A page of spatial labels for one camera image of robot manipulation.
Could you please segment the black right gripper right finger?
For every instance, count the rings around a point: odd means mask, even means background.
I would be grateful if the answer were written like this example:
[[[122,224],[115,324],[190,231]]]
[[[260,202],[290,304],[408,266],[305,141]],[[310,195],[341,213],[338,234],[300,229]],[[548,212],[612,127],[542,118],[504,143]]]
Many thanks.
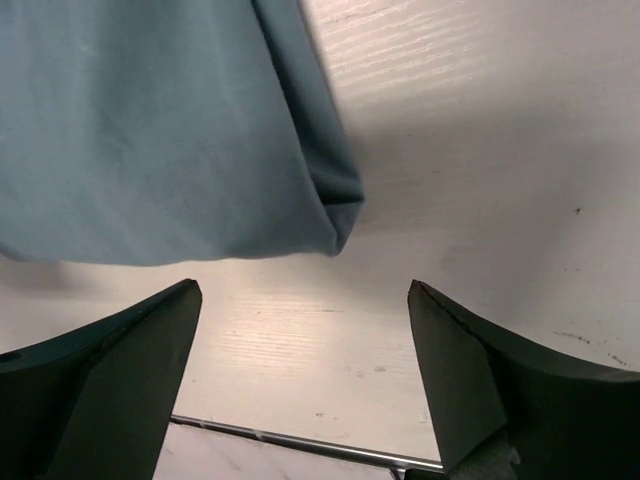
[[[412,337],[448,479],[635,479],[639,376],[535,343],[430,285]]]

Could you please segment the grey-blue t shirt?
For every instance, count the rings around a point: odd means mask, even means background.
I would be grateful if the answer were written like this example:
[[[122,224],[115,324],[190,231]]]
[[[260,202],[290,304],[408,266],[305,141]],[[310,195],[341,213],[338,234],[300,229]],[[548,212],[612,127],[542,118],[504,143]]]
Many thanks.
[[[5,1],[1,251],[335,256],[364,201],[297,1]]]

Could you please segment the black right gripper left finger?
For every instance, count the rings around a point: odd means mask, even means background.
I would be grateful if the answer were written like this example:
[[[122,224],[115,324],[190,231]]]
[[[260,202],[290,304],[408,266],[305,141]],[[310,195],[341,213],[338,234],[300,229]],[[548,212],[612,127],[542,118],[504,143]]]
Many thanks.
[[[4,479],[150,479],[202,306],[186,279],[1,356]]]

